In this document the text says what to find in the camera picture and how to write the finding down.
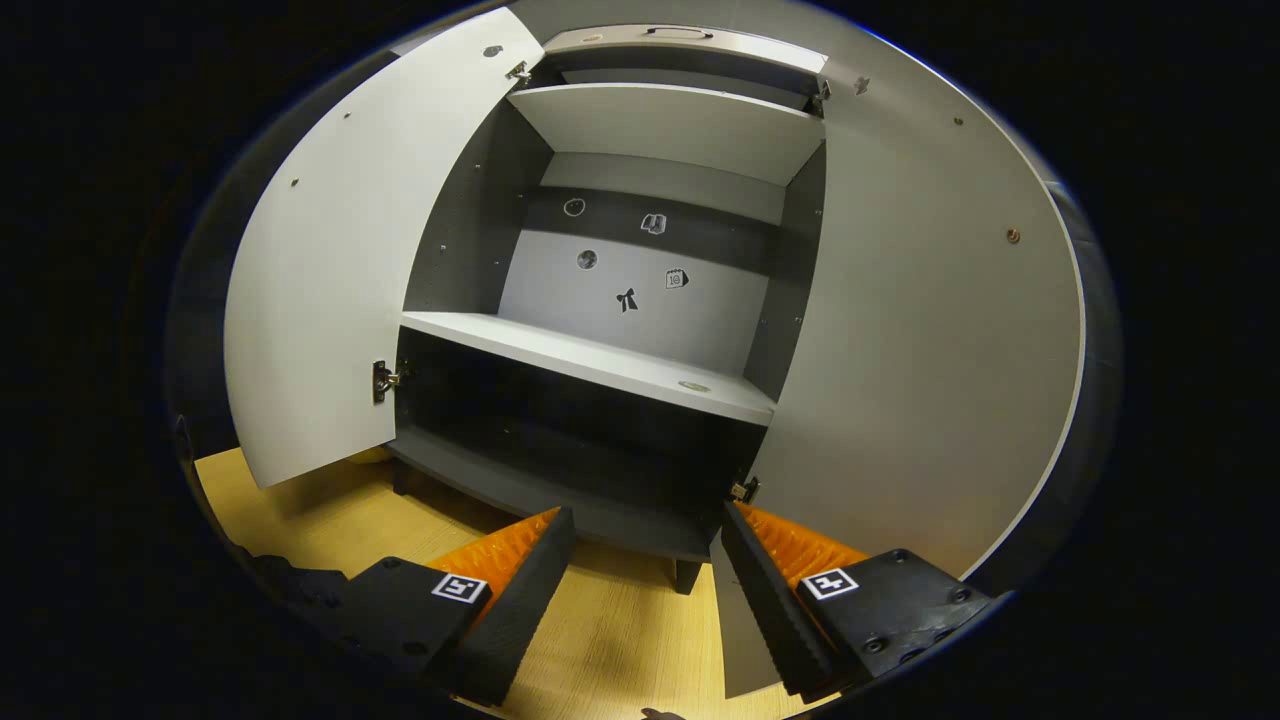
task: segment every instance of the cabinet side panel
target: cabinet side panel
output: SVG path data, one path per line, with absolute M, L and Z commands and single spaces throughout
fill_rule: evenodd
M 552 149 L 506 100 L 453 164 L 413 258 L 404 310 L 497 313 Z
M 804 311 L 809 306 L 813 269 L 818 261 L 823 193 L 827 187 L 827 145 L 814 151 L 787 186 L 778 242 L 769 247 L 769 287 L 742 375 L 774 401 L 791 369 Z

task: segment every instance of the gray back panel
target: gray back panel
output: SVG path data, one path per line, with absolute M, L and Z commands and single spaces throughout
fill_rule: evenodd
M 539 187 L 532 199 L 525 229 L 613 240 L 769 274 L 767 249 L 778 231 L 769 223 L 676 200 L 604 190 Z M 575 199 L 582 200 L 585 208 L 570 215 L 566 204 Z M 641 227 L 650 214 L 666 218 L 659 234 Z
M 413 259 L 404 310 L 498 311 L 530 190 L 550 160 L 550 146 L 524 115 L 511 102 L 498 102 L 440 188 Z
M 603 152 L 557 152 L 547 165 L 543 184 L 677 200 L 771 225 L 782 222 L 786 196 L 785 187 L 714 168 Z
M 769 290 L 744 372 L 748 380 L 773 400 L 782 395 L 809 305 L 826 186 L 827 145 L 822 143 L 787 186 L 781 237 L 769 245 Z
M 596 254 L 590 270 L 577 265 Z M 667 272 L 689 283 L 668 290 Z M 636 245 L 526 229 L 498 315 L 636 352 L 741 375 L 768 279 Z M 632 291 L 623 313 L 618 295 Z

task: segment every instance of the cabinet shelf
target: cabinet shelf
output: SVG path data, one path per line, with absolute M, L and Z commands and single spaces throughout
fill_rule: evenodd
M 768 425 L 774 404 L 741 377 L 476 313 L 404 313 L 406 328 L 520 363 L 652 397 L 662 402 Z M 690 383 L 705 391 L 680 384 Z
M 754 97 L 657 83 L 598 82 L 512 92 L 556 152 L 657 158 L 786 187 L 824 137 L 822 120 Z

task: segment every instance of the sticker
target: sticker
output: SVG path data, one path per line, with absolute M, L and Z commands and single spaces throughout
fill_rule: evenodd
M 466 602 L 467 605 L 475 605 L 476 598 L 480 597 L 480 591 L 483 591 L 488 584 L 489 583 L 484 580 L 449 573 L 443 580 L 440 580 L 440 584 L 435 585 L 431 594 L 447 597 L 458 602 Z
M 667 232 L 667 215 L 649 213 L 640 222 L 640 229 L 648 231 L 649 234 L 662 234 Z
M 635 293 L 636 293 L 635 288 L 628 287 L 627 291 L 623 292 L 622 295 L 614 296 L 618 299 L 618 302 L 622 304 L 623 313 L 626 313 L 628 307 L 631 310 L 639 310 L 639 307 L 636 307 Z
M 840 568 L 827 570 L 826 573 L 818 573 L 817 575 L 809 575 L 800 582 L 804 583 L 805 587 L 809 588 L 809 592 L 812 592 L 818 600 L 827 600 L 828 597 L 836 597 L 837 594 L 858 589 L 858 583 L 855 583 L 854 579 L 846 575 Z
M 689 273 L 680 268 L 667 270 L 667 290 L 676 290 L 689 284 Z

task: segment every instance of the cabinet leg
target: cabinet leg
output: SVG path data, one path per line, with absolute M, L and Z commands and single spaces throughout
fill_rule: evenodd
M 408 492 L 408 466 L 399 460 L 393 460 L 396 469 L 392 470 L 392 492 L 404 495 Z
M 676 592 L 689 594 L 694 592 L 694 583 L 698 582 L 698 573 L 703 570 L 701 562 L 690 560 L 676 561 Z

